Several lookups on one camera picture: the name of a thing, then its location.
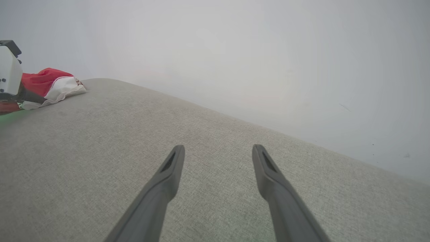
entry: red and white cloth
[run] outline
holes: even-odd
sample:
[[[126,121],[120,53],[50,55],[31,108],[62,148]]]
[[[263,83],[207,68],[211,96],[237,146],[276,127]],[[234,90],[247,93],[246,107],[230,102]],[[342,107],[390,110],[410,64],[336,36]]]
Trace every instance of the red and white cloth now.
[[[86,92],[84,85],[72,74],[52,68],[46,68],[37,74],[23,73],[21,83],[27,90],[46,99],[42,104],[24,101],[21,108],[26,110],[37,109],[64,100],[67,96]],[[7,103],[0,106],[0,111],[4,112],[13,112],[19,109],[17,103]]]

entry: textured gray fabric surface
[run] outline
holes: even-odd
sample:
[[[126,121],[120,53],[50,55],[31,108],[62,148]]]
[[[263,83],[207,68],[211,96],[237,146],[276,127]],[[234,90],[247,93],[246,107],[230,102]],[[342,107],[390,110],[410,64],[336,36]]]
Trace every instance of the textured gray fabric surface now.
[[[83,83],[88,93],[0,118],[1,241],[102,241],[177,144],[161,241],[275,241],[255,143],[332,241],[430,240],[429,186],[143,87]]]

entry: white backdrop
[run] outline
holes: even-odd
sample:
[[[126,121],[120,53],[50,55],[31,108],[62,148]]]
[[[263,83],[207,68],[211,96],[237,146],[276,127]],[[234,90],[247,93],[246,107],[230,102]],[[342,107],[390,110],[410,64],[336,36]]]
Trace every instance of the white backdrop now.
[[[3,1],[25,72],[135,83],[430,184],[429,1]]]

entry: gray carpet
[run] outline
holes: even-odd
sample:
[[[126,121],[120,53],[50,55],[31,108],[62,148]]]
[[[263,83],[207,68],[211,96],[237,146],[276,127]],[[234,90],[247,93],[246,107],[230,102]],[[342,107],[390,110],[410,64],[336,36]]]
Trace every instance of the gray carpet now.
[[[430,241],[430,187],[132,84],[0,117],[1,241],[102,241],[174,145],[185,163],[161,241],[275,241],[263,144],[334,242]]]

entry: wall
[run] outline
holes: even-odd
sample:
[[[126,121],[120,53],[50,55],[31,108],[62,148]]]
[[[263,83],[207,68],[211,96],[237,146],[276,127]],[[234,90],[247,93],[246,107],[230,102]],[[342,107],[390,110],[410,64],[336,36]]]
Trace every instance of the wall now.
[[[121,79],[430,184],[426,0],[43,1],[1,23],[28,70]]]

